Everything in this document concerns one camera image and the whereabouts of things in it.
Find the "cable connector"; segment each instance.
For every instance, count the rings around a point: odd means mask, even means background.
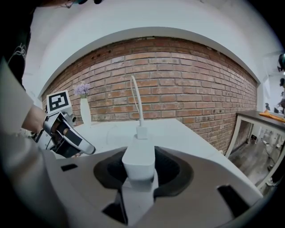
[[[138,139],[147,139],[148,138],[147,127],[137,126],[137,138]]]

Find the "flower in vase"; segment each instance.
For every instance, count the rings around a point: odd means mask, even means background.
[[[90,89],[90,84],[81,82],[74,88],[74,95],[80,95],[81,98],[87,98],[88,92]]]

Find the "dark tabletop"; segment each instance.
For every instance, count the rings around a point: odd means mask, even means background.
[[[250,119],[260,121],[262,123],[267,123],[267,124],[269,124],[275,128],[278,128],[282,131],[285,131],[285,123],[283,123],[281,121],[277,121],[275,119],[271,119],[269,117],[260,116],[259,113],[260,113],[259,111],[252,110],[252,111],[245,111],[245,112],[237,112],[236,114],[250,118]]]

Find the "floor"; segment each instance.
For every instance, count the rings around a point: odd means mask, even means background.
[[[248,144],[244,144],[237,151],[229,156],[229,160],[235,164],[255,185],[258,185],[268,174],[267,167],[274,165],[274,161],[280,154],[280,149],[273,148],[276,136],[270,132],[266,132],[263,138],[250,140]],[[261,193],[266,195],[273,187],[265,185],[261,189]]]

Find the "white table leg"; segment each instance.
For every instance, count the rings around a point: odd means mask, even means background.
[[[276,169],[279,167],[281,161],[283,160],[285,156],[285,147],[283,147],[280,156],[278,158],[278,160],[276,161],[275,165],[272,167],[272,169],[270,170],[270,172],[267,174],[267,176],[263,179],[263,181],[257,186],[258,189],[261,189],[263,185],[265,185],[265,183],[267,181],[269,181],[269,179],[272,177],[272,175],[275,173]]]
[[[235,131],[234,131],[234,133],[232,135],[231,143],[230,143],[230,145],[228,147],[228,150],[227,150],[227,152],[225,154],[226,158],[229,157],[229,155],[231,154],[231,151],[233,149],[233,146],[235,145],[236,138],[237,138],[237,135],[239,134],[239,130],[240,130],[240,122],[241,122],[241,117],[237,116]]]
[[[254,127],[254,124],[252,123],[250,125],[250,129],[249,129],[249,133],[248,133],[248,139],[246,140],[246,143],[249,142],[250,138],[251,138],[251,135],[252,135],[252,131],[253,131],[253,127]]]

